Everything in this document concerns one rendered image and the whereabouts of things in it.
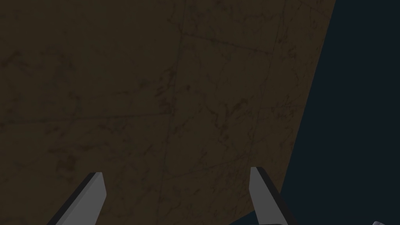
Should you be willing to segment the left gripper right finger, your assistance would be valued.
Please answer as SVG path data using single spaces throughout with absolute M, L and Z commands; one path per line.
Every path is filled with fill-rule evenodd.
M 249 193 L 259 225 L 297 225 L 264 168 L 251 167 Z

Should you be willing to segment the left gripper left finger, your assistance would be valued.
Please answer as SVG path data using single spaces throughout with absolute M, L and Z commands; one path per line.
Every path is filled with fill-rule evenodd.
M 91 172 L 47 225 L 95 225 L 106 196 L 103 174 Z

